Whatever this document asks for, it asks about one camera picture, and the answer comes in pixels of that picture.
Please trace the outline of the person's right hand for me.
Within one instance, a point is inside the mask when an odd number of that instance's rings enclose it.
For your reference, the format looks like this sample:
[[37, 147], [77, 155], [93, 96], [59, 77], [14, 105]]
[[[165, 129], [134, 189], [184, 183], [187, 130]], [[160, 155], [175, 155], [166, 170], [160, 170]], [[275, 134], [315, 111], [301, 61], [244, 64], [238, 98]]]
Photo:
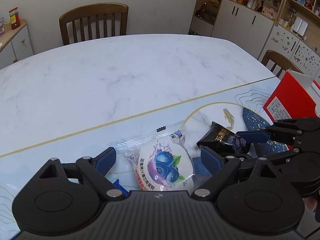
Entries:
[[317, 200], [314, 197], [304, 198], [303, 202], [305, 206], [311, 211], [315, 212], [317, 209]]

